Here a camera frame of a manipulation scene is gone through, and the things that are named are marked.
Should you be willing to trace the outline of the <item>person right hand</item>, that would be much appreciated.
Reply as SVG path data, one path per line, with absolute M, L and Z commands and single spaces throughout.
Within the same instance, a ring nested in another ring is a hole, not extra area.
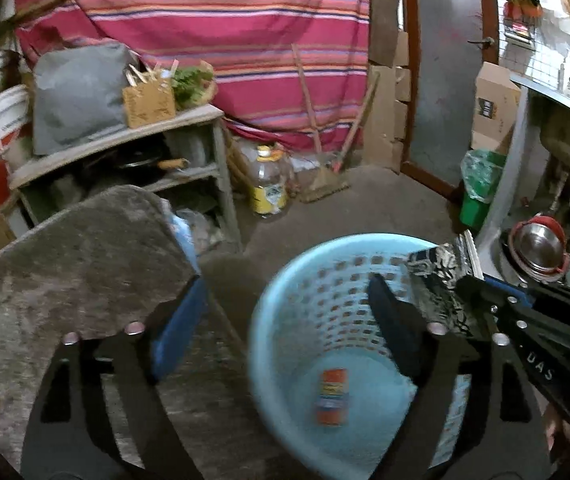
M 552 451 L 557 436 L 563 437 L 570 444 L 570 423 L 562 419 L 554 405 L 549 403 L 543 412 L 544 433 L 548 450 Z

